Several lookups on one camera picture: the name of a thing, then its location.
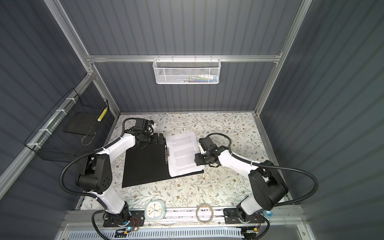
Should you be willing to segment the blue folder with black inside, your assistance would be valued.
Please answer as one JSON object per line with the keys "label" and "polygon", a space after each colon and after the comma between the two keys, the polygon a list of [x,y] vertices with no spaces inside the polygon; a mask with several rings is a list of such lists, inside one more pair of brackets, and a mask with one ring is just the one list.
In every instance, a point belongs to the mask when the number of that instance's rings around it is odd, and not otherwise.
{"label": "blue folder with black inside", "polygon": [[168,168],[167,144],[150,144],[126,151],[122,188],[172,179]]}

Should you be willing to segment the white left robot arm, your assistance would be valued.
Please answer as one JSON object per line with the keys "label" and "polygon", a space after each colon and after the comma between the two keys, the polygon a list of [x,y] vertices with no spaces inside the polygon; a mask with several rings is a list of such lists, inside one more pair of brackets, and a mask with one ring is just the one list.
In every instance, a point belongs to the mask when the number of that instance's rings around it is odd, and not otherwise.
{"label": "white left robot arm", "polygon": [[111,143],[97,149],[79,161],[79,173],[76,185],[84,193],[89,193],[103,206],[107,215],[120,222],[131,219],[128,204],[119,197],[112,186],[113,174],[111,163],[130,148],[143,147],[156,143],[162,135],[154,133],[156,124],[153,120],[127,118],[122,123],[122,133]]}

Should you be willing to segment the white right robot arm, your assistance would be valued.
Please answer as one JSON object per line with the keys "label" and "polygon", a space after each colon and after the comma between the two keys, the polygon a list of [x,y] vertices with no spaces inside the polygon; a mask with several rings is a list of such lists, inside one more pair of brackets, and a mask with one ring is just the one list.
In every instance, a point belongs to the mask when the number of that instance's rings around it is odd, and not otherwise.
{"label": "white right robot arm", "polygon": [[244,159],[225,146],[218,147],[210,137],[199,139],[200,152],[195,154],[197,166],[225,167],[249,178],[252,194],[237,206],[237,217],[242,222],[255,212],[270,211],[289,192],[288,186],[270,161],[255,162]]}

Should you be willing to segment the white printed paper files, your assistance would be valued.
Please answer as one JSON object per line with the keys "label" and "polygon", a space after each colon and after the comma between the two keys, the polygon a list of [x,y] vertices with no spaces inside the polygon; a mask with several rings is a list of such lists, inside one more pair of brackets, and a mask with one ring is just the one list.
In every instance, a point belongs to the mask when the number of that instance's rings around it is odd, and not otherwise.
{"label": "white printed paper files", "polygon": [[200,153],[195,133],[188,132],[166,137],[169,152],[168,168],[171,178],[203,173],[205,166],[197,166],[195,154]]}

